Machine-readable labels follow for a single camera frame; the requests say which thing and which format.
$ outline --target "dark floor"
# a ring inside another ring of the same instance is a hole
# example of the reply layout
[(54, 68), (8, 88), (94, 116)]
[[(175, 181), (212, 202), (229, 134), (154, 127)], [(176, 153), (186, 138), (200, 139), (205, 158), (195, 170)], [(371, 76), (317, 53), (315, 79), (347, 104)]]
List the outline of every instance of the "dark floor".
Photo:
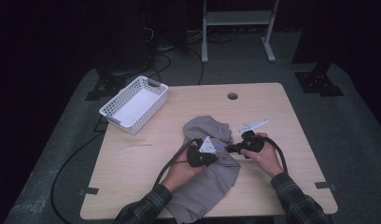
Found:
[[(314, 64), (291, 63), (299, 33), (273, 33), (276, 63), (268, 63), (260, 39), (261, 34), (238, 35), (233, 42), (209, 45), (209, 63), (205, 65), (193, 51), (165, 53), (171, 64), (160, 72), (162, 83), (197, 85), (202, 71), (202, 85), (281, 83), (322, 173), (338, 188), (332, 192), (339, 207), (332, 220), (345, 224), (381, 223), (381, 125), (349, 75), (335, 64), (328, 71), (345, 96), (305, 94), (294, 73), (309, 71)], [(200, 44), (190, 47), (200, 53)], [(155, 68), (160, 70), (167, 64), (167, 58), (158, 56)], [(141, 75), (153, 73), (150, 69)], [(83, 203), (80, 192), (88, 187), (104, 137), (99, 135), (100, 130), (106, 126), (99, 123), (98, 109), (109, 97), (85, 101), (97, 80), (95, 70), (91, 70), (79, 83), (6, 223), (64, 223), (60, 219), (69, 223), (111, 222), (83, 220), (79, 216)], [(283, 218), (275, 217), (275, 222), (282, 223)]]

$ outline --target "black cord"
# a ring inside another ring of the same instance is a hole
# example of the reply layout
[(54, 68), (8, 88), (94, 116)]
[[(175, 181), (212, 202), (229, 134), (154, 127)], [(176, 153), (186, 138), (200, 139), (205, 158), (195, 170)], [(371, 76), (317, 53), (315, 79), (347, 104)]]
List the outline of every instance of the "black cord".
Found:
[(275, 148), (275, 150), (278, 152), (278, 155), (280, 156), (281, 163), (283, 165), (283, 170), (286, 174), (288, 174), (289, 170), (287, 168), (287, 163), (286, 163), (286, 159), (285, 159), (284, 154), (283, 154), (283, 150), (281, 150), (281, 148), (271, 138), (263, 137), (262, 139), (264, 141), (270, 143)]
[(83, 144), (81, 147), (79, 147), (77, 149), (77, 151), (75, 151), (66, 161), (65, 163), (62, 165), (62, 167), (60, 168), (59, 172), (57, 173), (56, 177), (54, 178), (54, 181), (53, 181), (53, 184), (51, 185), (51, 189), (50, 189), (50, 204), (51, 204), (51, 207), (53, 208), (53, 211), (54, 213), (57, 215), (57, 217), (63, 221), (64, 223), (67, 223), (67, 224), (71, 224), (68, 220), (66, 220), (60, 213), (59, 211), (57, 210), (56, 208), (56, 205), (54, 204), (54, 198), (53, 198), (53, 194), (54, 194), (54, 188), (56, 186), (56, 182), (57, 182), (57, 179), (59, 178), (60, 176), (60, 173), (62, 172), (62, 170), (64, 169), (65, 165), (67, 163), (69, 163), (84, 147), (86, 147), (90, 142), (94, 141), (96, 138), (98, 138), (99, 136), (101, 136), (104, 132), (100, 132), (99, 134), (97, 134), (96, 136), (94, 136), (94, 138), (92, 138), (91, 140), (89, 140), (88, 142), (86, 142), (85, 144)]
[(188, 161), (176, 161), (176, 162), (173, 162), (173, 164), (182, 163), (182, 162), (188, 162)]
[(166, 59), (168, 60), (168, 63), (167, 63), (167, 65), (166, 65), (163, 69), (161, 69), (160, 71), (157, 71), (157, 70), (155, 69), (155, 65), (153, 64), (153, 70), (155, 70), (155, 73), (152, 74), (152, 75), (150, 75), (150, 76), (148, 76), (148, 77), (151, 78), (151, 77), (153, 77), (153, 76), (158, 75), (158, 77), (159, 77), (159, 81), (161, 82), (160, 72), (166, 70), (166, 69), (170, 66), (170, 64), (171, 64), (171, 59), (170, 59), (168, 56), (164, 55), (164, 54), (158, 54), (158, 56), (162, 56), (162, 57), (166, 58)]
[(100, 115), (100, 118), (98, 119), (98, 122), (95, 124), (93, 132), (94, 133), (104, 133), (106, 130), (98, 130), (98, 127), (100, 124), (108, 124), (108, 121), (102, 121), (102, 119), (105, 118), (104, 116)]
[(167, 162), (164, 167), (162, 168), (161, 172), (159, 173), (158, 177), (156, 178), (156, 181), (155, 181), (155, 184), (153, 184), (153, 188), (155, 188), (159, 182), (161, 182), (161, 179), (162, 179), (162, 176), (164, 175), (165, 171), (171, 166), (173, 165), (174, 163), (176, 163), (176, 159), (178, 159), (179, 155), (181, 155), (182, 152), (185, 151), (185, 149), (187, 149), (192, 142), (194, 142), (196, 139), (192, 139), (190, 140), (189, 142), (187, 142), (185, 145), (183, 145), (179, 150), (178, 152), (173, 156), (173, 158)]
[(197, 82), (197, 85), (200, 85), (200, 83), (202, 82), (203, 74), (205, 72), (205, 65), (202, 62), (202, 57), (200, 57), (199, 53), (197, 53), (196, 50), (194, 49), (188, 49), (188, 50), (196, 54), (196, 56), (199, 58), (200, 64), (202, 65), (202, 73), (200, 74), (199, 81)]
[(223, 44), (227, 44), (227, 43), (232, 42), (232, 41), (237, 39), (236, 34), (231, 34), (231, 35), (233, 35), (233, 37), (231, 37), (229, 35), (224, 35), (224, 34), (211, 34), (208, 36), (207, 41), (209, 44), (223, 45)]

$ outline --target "person's hand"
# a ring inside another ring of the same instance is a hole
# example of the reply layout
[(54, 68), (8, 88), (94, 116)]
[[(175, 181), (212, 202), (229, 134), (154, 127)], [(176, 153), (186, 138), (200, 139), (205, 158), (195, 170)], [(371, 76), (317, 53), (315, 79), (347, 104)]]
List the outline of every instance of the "person's hand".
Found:
[(188, 183), (192, 178), (205, 170), (205, 165), (201, 167), (191, 167), (187, 161), (188, 149), (185, 149), (175, 163), (170, 166), (166, 178), (162, 181), (170, 192)]
[[(256, 133), (258, 136), (267, 137), (266, 133)], [(270, 177), (283, 173), (278, 162), (277, 154), (275, 154), (275, 148), (267, 142), (264, 142), (264, 147), (260, 152), (253, 152), (246, 149), (241, 149), (240, 152), (246, 157), (250, 157), (254, 160), (261, 169)]]

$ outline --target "fabric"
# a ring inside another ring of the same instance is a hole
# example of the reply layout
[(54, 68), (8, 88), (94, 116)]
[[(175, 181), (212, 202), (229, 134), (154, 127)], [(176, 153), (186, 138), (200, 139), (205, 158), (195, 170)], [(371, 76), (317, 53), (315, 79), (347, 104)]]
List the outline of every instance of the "fabric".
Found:
[(321, 206), (304, 195), (289, 175), (276, 175), (271, 182), (281, 205), (286, 211), (287, 223), (333, 223)]
[(234, 186), (240, 164), (225, 150), (227, 144), (233, 141), (229, 124), (220, 123), (210, 116), (201, 116), (190, 120), (183, 130), (185, 141), (210, 136), (218, 156), (204, 172), (177, 189), (172, 201), (166, 205), (177, 223), (192, 223), (210, 211)]
[(172, 195), (163, 185), (157, 185), (143, 199), (124, 206), (113, 223), (149, 224), (153, 223)]

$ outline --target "black device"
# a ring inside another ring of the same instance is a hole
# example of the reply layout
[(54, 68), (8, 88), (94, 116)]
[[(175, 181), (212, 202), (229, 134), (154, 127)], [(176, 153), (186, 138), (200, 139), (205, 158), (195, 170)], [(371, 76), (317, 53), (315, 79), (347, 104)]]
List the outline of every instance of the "black device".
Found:
[(196, 139), (197, 146), (190, 146), (188, 148), (187, 159), (191, 167), (209, 166), (211, 163), (217, 160), (217, 155), (214, 153), (202, 153), (199, 151), (203, 144), (201, 138)]
[[(241, 154), (240, 150), (242, 148), (247, 149), (247, 150), (251, 150), (251, 151), (255, 151), (255, 152), (260, 152), (263, 149), (264, 142), (268, 142), (278, 152), (280, 159), (281, 159), (281, 163), (283, 165), (284, 172), (288, 173), (287, 164), (286, 164), (286, 160), (284, 158), (284, 154), (283, 154), (281, 148), (272, 139), (270, 139), (268, 137), (258, 136), (253, 131), (247, 131), (247, 132), (243, 133), (241, 135), (241, 137), (243, 138), (243, 141), (241, 143), (238, 143), (235, 145), (228, 145), (225, 147), (225, 149), (228, 151), (228, 153), (237, 152), (238, 154)], [(193, 142), (196, 142), (197, 146), (192, 146), (191, 144)], [(165, 164), (165, 166), (163, 167), (163, 169), (159, 173), (158, 178), (156, 179), (153, 187), (155, 187), (156, 185), (159, 184), (164, 172), (172, 164), (176, 163), (176, 159), (179, 157), (179, 155), (183, 151), (185, 151), (185, 149), (188, 149), (187, 159), (188, 159), (188, 163), (191, 167), (200, 167), (203, 165), (208, 166), (211, 163), (213, 163), (214, 161), (216, 161), (217, 160), (216, 154), (202, 153), (199, 151), (202, 144), (203, 144), (203, 139), (195, 138), (195, 139), (190, 140), (185, 145), (183, 145), (178, 150), (178, 152), (173, 156), (173, 158)]]
[(254, 151), (254, 152), (260, 152), (263, 149), (264, 146), (264, 139), (261, 136), (257, 136), (254, 132), (248, 131), (241, 135), (243, 138), (243, 141), (241, 143), (237, 143), (236, 145), (228, 145), (226, 146), (226, 151), (229, 153), (237, 152), (240, 153), (240, 150), (242, 148)]
[(284, 158), (283, 151), (275, 143), (275, 141), (273, 141), (272, 139), (268, 137), (258, 136), (253, 131), (247, 131), (243, 133), (241, 137), (243, 138), (243, 141), (241, 143), (238, 143), (236, 145), (228, 145), (225, 147), (228, 153), (237, 152), (238, 154), (241, 154), (240, 150), (242, 148), (250, 150), (250, 151), (254, 151), (254, 152), (260, 152), (264, 147), (264, 142), (268, 142), (278, 152), (278, 155), (280, 156), (280, 159), (281, 159), (281, 163), (283, 165), (284, 172), (288, 173), (286, 159)]

